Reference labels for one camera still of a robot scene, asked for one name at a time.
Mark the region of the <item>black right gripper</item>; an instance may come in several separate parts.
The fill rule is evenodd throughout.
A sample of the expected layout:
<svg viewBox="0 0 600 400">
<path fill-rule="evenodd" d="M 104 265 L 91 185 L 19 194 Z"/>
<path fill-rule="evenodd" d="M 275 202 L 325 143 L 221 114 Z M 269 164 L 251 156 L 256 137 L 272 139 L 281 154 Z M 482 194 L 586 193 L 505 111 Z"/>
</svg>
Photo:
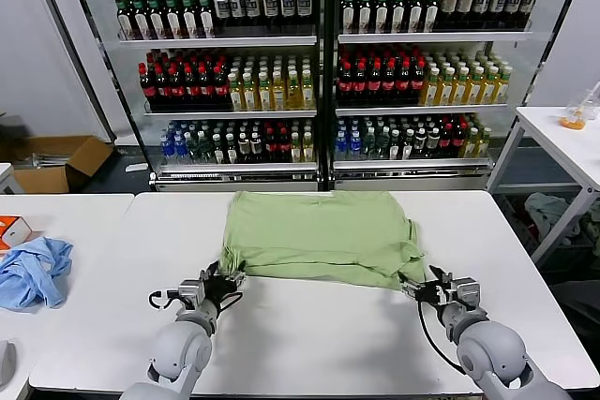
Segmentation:
<svg viewBox="0 0 600 400">
<path fill-rule="evenodd" d="M 398 273 L 401 291 L 419 304 L 428 304 L 436 310 L 455 304 L 458 301 L 458 285 L 457 281 L 453 280 L 453 275 L 434 265 L 430 265 L 429 269 L 437 280 L 419 283 L 403 273 Z"/>
</svg>

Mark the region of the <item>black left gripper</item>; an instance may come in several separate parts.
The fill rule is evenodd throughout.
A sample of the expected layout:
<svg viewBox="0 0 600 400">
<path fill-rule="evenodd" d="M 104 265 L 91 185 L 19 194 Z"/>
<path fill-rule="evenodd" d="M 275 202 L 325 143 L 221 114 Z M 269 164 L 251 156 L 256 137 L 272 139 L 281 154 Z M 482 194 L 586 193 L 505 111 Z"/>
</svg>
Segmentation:
<svg viewBox="0 0 600 400">
<path fill-rule="evenodd" d="M 241 285 L 246 279 L 246 272 L 245 264 L 240 264 L 230 274 L 223 275 L 218 273 L 218 266 L 219 261 L 216 260 L 199 274 L 203 286 L 200 308 L 212 306 L 220 314 L 242 299 Z"/>
</svg>

